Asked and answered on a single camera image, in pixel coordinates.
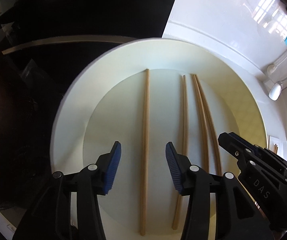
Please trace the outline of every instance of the wooden stick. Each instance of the wooden stick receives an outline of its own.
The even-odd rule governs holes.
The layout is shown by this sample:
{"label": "wooden stick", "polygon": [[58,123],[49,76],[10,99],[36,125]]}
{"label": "wooden stick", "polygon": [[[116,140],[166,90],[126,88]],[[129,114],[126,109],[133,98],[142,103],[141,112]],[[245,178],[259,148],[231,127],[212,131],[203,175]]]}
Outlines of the wooden stick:
{"label": "wooden stick", "polygon": [[148,149],[149,149],[149,76],[147,69],[146,91],[143,105],[143,138],[142,138],[142,162],[141,162],[141,210],[140,210],[140,234],[146,234],[147,196],[148,196]]}
{"label": "wooden stick", "polygon": [[205,118],[205,110],[202,103],[200,89],[197,83],[197,79],[195,75],[192,75],[192,81],[196,92],[196,101],[198,103],[198,112],[201,123],[202,130],[202,153],[204,156],[204,165],[203,168],[206,172],[209,173],[209,152],[208,152],[208,134],[207,134],[207,125]]}
{"label": "wooden stick", "polygon": [[[187,79],[183,76],[183,143],[182,154],[187,156],[189,148],[189,108],[188,108],[188,92]],[[178,195],[176,213],[172,224],[172,229],[177,230],[180,222],[180,213],[182,208],[182,196]]]}
{"label": "wooden stick", "polygon": [[221,157],[220,157],[220,151],[219,151],[219,143],[217,139],[217,133],[214,127],[213,119],[211,116],[210,108],[207,102],[207,99],[205,97],[205,93],[202,89],[202,86],[200,84],[199,78],[197,75],[194,75],[197,80],[197,84],[199,86],[201,98],[202,98],[202,103],[205,109],[205,115],[208,120],[209,128],[210,128],[210,133],[211,133],[211,139],[213,143],[213,148],[214,148],[214,155],[215,155],[215,160],[216,160],[216,168],[217,168],[217,175],[222,176],[222,165],[221,165]]}

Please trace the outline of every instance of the chopstick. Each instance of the chopstick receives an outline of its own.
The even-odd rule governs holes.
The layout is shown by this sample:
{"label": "chopstick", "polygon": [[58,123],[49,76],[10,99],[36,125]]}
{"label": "chopstick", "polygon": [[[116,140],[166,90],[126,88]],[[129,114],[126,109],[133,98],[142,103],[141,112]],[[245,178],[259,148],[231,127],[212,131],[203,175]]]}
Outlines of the chopstick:
{"label": "chopstick", "polygon": [[195,75],[192,75],[192,81],[195,88],[195,96],[197,101],[197,107],[199,112],[199,118],[201,123],[201,130],[202,130],[202,153],[203,153],[203,168],[206,172],[209,173],[209,152],[208,152],[208,134],[207,134],[207,125],[206,125],[206,117],[205,117],[205,110],[202,103],[202,97],[200,88],[198,86],[197,78]]}
{"label": "chopstick", "polygon": [[[188,92],[187,79],[183,76],[183,143],[182,155],[187,156],[189,148],[189,108],[188,108]],[[182,196],[178,194],[176,213],[174,215],[172,229],[177,230],[180,222],[180,213],[182,208]]]}
{"label": "chopstick", "polygon": [[141,210],[140,210],[140,234],[146,234],[147,220],[147,196],[148,196],[148,149],[149,149],[149,76],[146,70],[146,89],[143,108],[143,138],[142,138],[142,162],[141,162]]}
{"label": "chopstick", "polygon": [[207,117],[208,120],[208,124],[209,124],[209,128],[210,128],[210,134],[211,134],[211,139],[212,139],[212,143],[213,143],[213,148],[214,148],[214,154],[215,154],[215,160],[216,160],[216,168],[217,168],[217,175],[222,176],[222,165],[221,165],[221,157],[220,157],[220,151],[219,151],[219,144],[218,144],[218,140],[217,140],[217,133],[214,127],[214,123],[213,123],[213,119],[211,116],[211,112],[210,112],[210,108],[207,102],[207,99],[205,97],[205,93],[202,89],[202,86],[200,84],[199,78],[198,76],[195,74],[194,75],[196,80],[197,80],[197,84],[200,90],[200,94],[201,94],[201,98],[202,98],[202,103],[203,103],[203,107],[205,110],[205,115]]}

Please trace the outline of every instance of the screw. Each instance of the screw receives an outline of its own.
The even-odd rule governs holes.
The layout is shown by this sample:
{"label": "screw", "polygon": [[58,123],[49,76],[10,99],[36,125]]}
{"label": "screw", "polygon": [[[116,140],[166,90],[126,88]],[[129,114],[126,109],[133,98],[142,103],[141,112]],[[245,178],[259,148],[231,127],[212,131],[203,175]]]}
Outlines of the screw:
{"label": "screw", "polygon": [[88,166],[88,170],[90,170],[90,171],[95,171],[97,168],[98,168],[98,166],[96,164],[90,164]]}
{"label": "screw", "polygon": [[190,169],[191,171],[199,171],[199,167],[198,167],[197,165],[191,165],[191,166],[189,167],[189,169]]}
{"label": "screw", "polygon": [[231,172],[227,172],[227,173],[225,174],[225,176],[226,176],[226,178],[228,178],[228,179],[233,179],[233,174],[232,174]]}
{"label": "screw", "polygon": [[55,179],[59,179],[61,177],[61,172],[60,171],[56,171],[54,174],[52,174],[52,176],[55,178]]}

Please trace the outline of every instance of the utensil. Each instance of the utensil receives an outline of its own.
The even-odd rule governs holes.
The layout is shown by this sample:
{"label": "utensil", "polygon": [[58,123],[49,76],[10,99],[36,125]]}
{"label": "utensil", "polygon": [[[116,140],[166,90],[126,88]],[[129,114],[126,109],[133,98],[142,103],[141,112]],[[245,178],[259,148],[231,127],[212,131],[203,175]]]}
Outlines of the utensil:
{"label": "utensil", "polygon": [[287,80],[287,77],[281,81],[278,81],[276,82],[276,84],[273,85],[272,89],[270,90],[269,92],[269,97],[276,101],[278,99],[278,97],[280,96],[281,94],[281,91],[282,91],[282,84],[283,82],[285,82]]}

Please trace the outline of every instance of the silver rivet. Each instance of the silver rivet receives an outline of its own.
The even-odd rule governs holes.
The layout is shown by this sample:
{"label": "silver rivet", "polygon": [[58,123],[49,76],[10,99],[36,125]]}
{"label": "silver rivet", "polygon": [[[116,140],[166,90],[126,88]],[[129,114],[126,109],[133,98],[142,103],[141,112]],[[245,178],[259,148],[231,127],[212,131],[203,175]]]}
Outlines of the silver rivet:
{"label": "silver rivet", "polygon": [[61,172],[60,171],[56,171],[54,174],[52,174],[52,176],[55,178],[55,179],[58,179],[61,177]]}
{"label": "silver rivet", "polygon": [[98,168],[98,166],[96,164],[90,164],[88,166],[88,170],[90,170],[90,171],[95,171],[97,168]]}
{"label": "silver rivet", "polygon": [[199,167],[197,165],[191,165],[189,169],[191,171],[199,171]]}
{"label": "silver rivet", "polygon": [[227,179],[233,179],[233,174],[231,172],[227,172],[225,176]]}

